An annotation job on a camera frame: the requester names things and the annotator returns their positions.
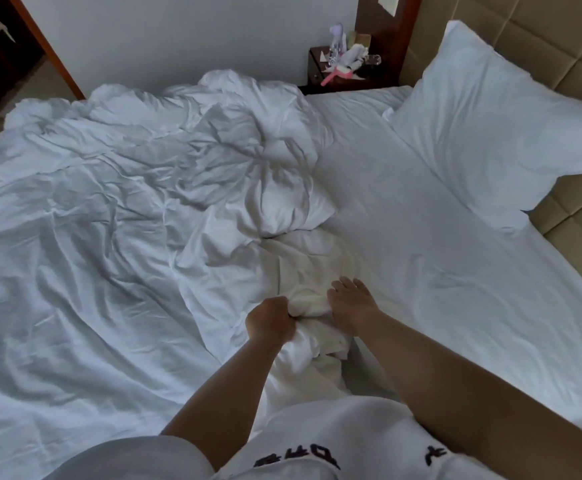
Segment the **wooden headboard panel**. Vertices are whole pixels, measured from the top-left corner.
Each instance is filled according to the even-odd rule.
[[[386,65],[387,86],[398,86],[411,33],[422,0],[400,0],[391,16],[377,0],[359,0],[356,32],[371,34],[370,52],[380,54]]]

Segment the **pillowcase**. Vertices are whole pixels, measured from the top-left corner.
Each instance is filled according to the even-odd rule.
[[[462,22],[391,125],[488,225],[521,229],[562,175],[582,173],[582,101],[505,60]]]

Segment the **hand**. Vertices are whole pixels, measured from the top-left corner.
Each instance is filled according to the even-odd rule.
[[[289,315],[288,298],[266,298],[247,315],[248,338],[275,340],[280,346],[295,335],[295,318]]]
[[[340,276],[340,281],[331,283],[327,291],[329,305],[333,311],[335,325],[347,335],[355,337],[365,319],[370,318],[379,308],[367,286],[358,279],[349,280]]]

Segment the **nightstand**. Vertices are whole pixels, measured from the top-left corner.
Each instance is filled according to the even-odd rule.
[[[304,94],[336,93],[339,91],[360,91],[361,89],[387,88],[395,85],[391,83],[380,71],[377,75],[364,80],[342,79],[336,77],[326,86],[320,86],[328,73],[323,71],[327,68],[326,62],[320,62],[320,52],[329,56],[329,46],[312,47],[309,50],[309,61],[307,68],[307,84],[300,89]]]

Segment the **floor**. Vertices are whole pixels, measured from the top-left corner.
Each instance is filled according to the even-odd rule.
[[[4,116],[13,110],[15,104],[27,98],[64,98],[70,101],[75,100],[75,96],[73,96],[70,88],[57,71],[55,71],[53,65],[48,60],[43,60],[31,71],[31,74],[27,78],[20,81],[2,99],[0,103],[0,131],[2,131],[2,127],[4,126]]]

